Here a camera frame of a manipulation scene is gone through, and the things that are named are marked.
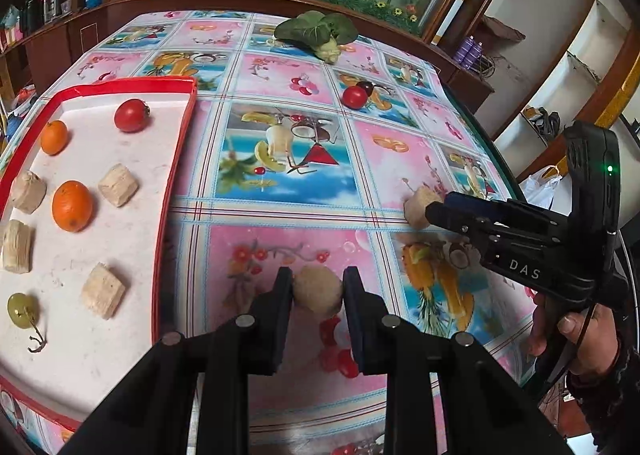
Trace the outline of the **person's right hand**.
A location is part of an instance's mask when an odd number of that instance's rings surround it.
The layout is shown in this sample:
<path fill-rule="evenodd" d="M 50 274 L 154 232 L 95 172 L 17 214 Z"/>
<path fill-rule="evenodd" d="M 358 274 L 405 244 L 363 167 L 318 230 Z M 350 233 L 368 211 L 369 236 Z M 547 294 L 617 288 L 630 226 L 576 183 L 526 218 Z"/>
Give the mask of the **person's right hand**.
<path fill-rule="evenodd" d="M 534 302 L 536 309 L 529 335 L 529 351 L 534 357 L 539 357 L 547 347 L 546 297 L 543 293 L 537 293 Z M 584 380 L 597 379 L 611 371 L 620 354 L 620 342 L 610 308 L 597 303 L 583 331 L 585 323 L 584 315 L 570 312 L 561 317 L 555 328 L 573 345 L 580 343 L 568 369 L 570 374 Z"/>

